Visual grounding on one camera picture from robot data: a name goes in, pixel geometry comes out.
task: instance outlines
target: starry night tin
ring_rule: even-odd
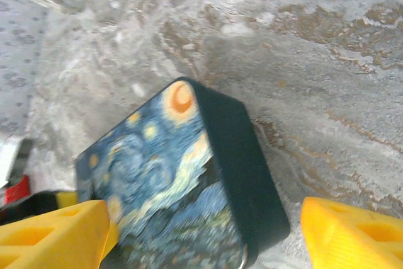
[[[129,268],[246,268],[290,230],[245,106],[185,77],[76,169],[79,201],[107,201]]]

